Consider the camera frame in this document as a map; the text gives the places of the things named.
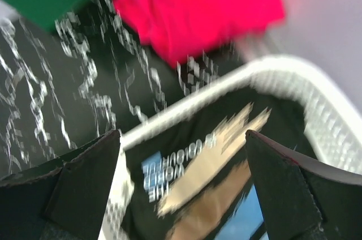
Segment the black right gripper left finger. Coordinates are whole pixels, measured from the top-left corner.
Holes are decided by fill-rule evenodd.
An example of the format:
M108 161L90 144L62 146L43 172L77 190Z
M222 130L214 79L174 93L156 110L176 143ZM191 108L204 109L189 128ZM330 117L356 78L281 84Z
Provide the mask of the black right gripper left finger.
M120 132L1 180L1 239L97 239Z

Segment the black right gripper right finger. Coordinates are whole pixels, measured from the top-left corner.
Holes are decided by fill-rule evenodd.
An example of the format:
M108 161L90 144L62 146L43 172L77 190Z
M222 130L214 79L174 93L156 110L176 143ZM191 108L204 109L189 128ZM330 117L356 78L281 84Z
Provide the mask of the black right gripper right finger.
M361 239L361 175L251 130L245 150L270 239Z

